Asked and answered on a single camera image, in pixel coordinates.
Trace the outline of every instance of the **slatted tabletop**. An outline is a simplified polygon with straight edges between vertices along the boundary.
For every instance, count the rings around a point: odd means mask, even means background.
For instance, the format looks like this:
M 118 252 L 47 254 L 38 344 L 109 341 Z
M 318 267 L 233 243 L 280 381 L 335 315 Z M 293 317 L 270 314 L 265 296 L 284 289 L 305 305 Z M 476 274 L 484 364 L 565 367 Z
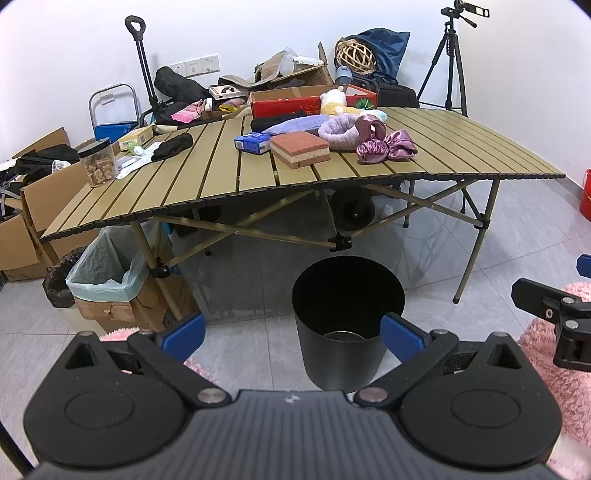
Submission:
M 271 153 L 239 152 L 233 140 L 250 132 L 251 118 L 199 125 L 194 144 L 178 155 L 142 167 L 122 180 L 85 186 L 45 231 L 41 241 L 137 218 L 178 212 L 201 203 L 261 190 L 322 188 L 339 182 L 393 184 L 400 180 L 552 179 L 564 174 L 503 135 L 458 113 L 382 108 L 390 130 L 408 131 L 418 154 L 410 161 L 360 165 L 355 153 L 292 170 Z

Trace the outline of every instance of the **red bucket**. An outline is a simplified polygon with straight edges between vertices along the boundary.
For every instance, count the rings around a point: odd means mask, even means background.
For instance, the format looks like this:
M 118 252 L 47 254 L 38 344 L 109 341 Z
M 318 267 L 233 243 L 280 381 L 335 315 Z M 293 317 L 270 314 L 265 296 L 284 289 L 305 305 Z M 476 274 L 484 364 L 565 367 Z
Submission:
M 583 193 L 581 195 L 580 212 L 585 215 L 585 218 L 591 221 L 591 168 L 585 172 L 585 180 L 583 181 Z

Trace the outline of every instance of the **yellow plush toy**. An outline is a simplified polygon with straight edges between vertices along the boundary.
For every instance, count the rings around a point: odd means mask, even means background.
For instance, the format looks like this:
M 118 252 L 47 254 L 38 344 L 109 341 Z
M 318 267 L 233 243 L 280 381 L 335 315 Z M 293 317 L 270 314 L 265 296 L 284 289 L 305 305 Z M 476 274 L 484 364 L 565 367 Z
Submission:
M 375 115 L 382 122 L 388 118 L 381 110 L 360 110 L 347 106 L 347 97 L 344 88 L 341 85 L 339 88 L 329 90 L 320 95 L 320 113 L 325 115 L 340 115 L 342 113 L 354 113 L 355 115 Z

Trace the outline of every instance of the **blue gripper pad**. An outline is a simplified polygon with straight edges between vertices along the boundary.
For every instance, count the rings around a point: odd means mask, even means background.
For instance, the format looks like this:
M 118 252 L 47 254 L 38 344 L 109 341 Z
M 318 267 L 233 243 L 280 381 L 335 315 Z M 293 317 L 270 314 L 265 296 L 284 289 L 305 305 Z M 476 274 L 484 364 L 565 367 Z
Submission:
M 423 350 L 431 341 L 428 333 L 395 313 L 382 317 L 380 331 L 386 348 L 402 363 Z
M 182 325 L 163 340 L 162 350 L 183 363 L 197 350 L 205 339 L 205 318 L 202 314 L 191 319 L 183 319 Z
M 581 255 L 577 260 L 577 272 L 582 277 L 591 278 L 591 255 Z

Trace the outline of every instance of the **electrical outlet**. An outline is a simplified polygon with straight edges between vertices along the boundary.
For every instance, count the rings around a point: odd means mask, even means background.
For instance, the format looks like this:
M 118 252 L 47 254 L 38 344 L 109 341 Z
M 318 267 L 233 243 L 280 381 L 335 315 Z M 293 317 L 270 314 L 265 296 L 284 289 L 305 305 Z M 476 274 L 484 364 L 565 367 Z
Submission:
M 217 55 L 210 55 L 201 59 L 203 73 L 219 72 L 220 58 Z
M 170 68 L 172 69 L 172 71 L 174 73 L 178 73 L 179 75 L 182 75 L 183 77 L 187 76 L 187 71 L 185 70 L 185 62 L 175 63 L 173 65 L 170 65 Z
M 186 61 L 184 65 L 187 77 L 193 77 L 203 73 L 201 59 Z
M 211 55 L 209 57 L 202 57 L 200 59 L 189 60 L 185 62 L 185 72 L 187 73 L 187 77 L 219 71 L 220 60 L 217 55 Z

